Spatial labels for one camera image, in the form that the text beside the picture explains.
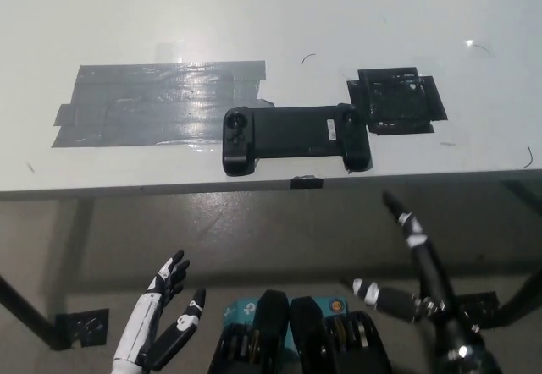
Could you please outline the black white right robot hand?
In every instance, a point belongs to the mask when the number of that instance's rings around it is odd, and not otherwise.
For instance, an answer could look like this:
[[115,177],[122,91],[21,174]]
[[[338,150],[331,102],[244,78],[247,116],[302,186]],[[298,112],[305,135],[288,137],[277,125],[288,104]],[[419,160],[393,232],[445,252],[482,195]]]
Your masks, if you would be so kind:
[[385,288],[363,278],[355,278],[353,294],[365,305],[405,322],[427,318],[434,327],[435,356],[446,373],[480,373],[489,363],[484,341],[461,313],[456,294],[429,236],[413,212],[385,191],[383,203],[401,227],[412,255],[419,280],[419,295]]

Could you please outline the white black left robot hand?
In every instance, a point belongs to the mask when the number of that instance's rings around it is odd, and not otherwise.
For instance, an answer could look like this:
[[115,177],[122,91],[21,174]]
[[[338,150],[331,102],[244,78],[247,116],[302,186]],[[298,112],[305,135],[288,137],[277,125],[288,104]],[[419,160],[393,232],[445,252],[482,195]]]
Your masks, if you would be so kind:
[[113,374],[161,371],[198,329],[206,290],[198,289],[181,315],[157,335],[162,314],[184,288],[190,261],[182,250],[171,256],[139,297],[113,356]]

